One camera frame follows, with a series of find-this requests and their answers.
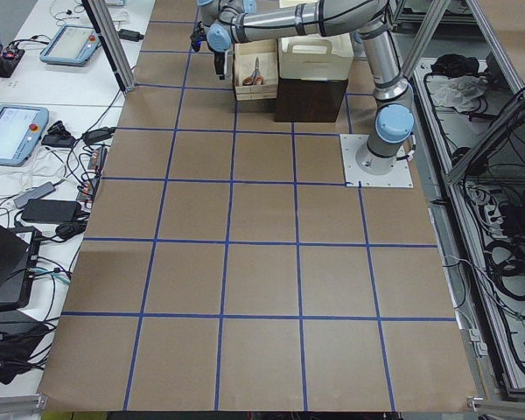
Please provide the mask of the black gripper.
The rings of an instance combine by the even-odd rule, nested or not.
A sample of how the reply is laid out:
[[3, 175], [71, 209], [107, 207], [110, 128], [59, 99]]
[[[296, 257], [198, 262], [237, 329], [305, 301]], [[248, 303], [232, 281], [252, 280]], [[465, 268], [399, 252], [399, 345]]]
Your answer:
[[[190, 35], [191, 48], [198, 53], [203, 45], [210, 48], [207, 41], [208, 26], [201, 21], [196, 22]], [[219, 80], [229, 79], [232, 75], [232, 50], [215, 52], [213, 54], [214, 71]]]

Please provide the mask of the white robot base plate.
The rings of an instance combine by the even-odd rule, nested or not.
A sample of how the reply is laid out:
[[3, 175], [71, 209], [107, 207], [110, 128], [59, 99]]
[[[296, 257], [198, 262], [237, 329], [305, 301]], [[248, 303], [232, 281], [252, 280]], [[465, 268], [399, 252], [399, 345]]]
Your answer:
[[410, 189], [413, 181], [401, 145], [394, 157], [377, 157], [368, 149], [368, 135], [340, 134], [345, 186]]

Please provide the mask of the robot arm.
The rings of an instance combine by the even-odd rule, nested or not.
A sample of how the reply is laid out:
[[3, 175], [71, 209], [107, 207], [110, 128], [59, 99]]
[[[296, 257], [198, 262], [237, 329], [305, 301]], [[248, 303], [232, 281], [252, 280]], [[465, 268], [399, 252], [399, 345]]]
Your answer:
[[411, 108], [412, 90], [396, 56], [386, 1], [315, 1], [257, 12], [255, 1], [198, 1], [200, 21], [191, 35], [191, 47], [202, 43], [214, 54], [217, 74], [225, 53], [234, 45], [266, 40], [332, 41], [352, 33], [374, 78], [378, 113], [395, 105]]

